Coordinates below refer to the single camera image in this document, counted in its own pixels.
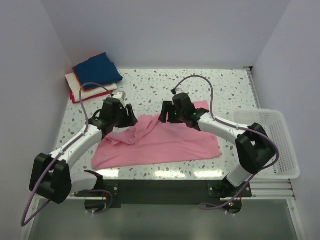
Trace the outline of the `pink t shirt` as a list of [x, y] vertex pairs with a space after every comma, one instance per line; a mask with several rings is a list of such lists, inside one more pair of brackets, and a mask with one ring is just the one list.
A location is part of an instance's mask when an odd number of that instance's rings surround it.
[[95, 170], [215, 159], [221, 156], [215, 135], [184, 123], [161, 123], [141, 115], [133, 127], [109, 133], [91, 160]]

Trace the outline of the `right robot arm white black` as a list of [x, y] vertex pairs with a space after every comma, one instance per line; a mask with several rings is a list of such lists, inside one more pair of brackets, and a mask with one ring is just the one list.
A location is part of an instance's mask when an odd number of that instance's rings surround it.
[[163, 101], [159, 121], [183, 123], [188, 128], [216, 135], [235, 145], [239, 163], [213, 189], [220, 198], [235, 196], [252, 177], [269, 168], [271, 160], [279, 159], [278, 148], [260, 124], [246, 126], [216, 117], [208, 109], [197, 108], [186, 93]]

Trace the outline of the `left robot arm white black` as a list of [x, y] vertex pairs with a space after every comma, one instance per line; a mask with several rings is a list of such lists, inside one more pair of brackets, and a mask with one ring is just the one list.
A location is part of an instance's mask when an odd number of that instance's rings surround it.
[[99, 196], [104, 190], [103, 177], [90, 170], [71, 175], [76, 162], [114, 128], [133, 127], [138, 122], [131, 104], [114, 97], [106, 98], [102, 108], [88, 118], [85, 126], [65, 145], [50, 154], [40, 153], [34, 160], [29, 189], [56, 204], [70, 194], [87, 191]]

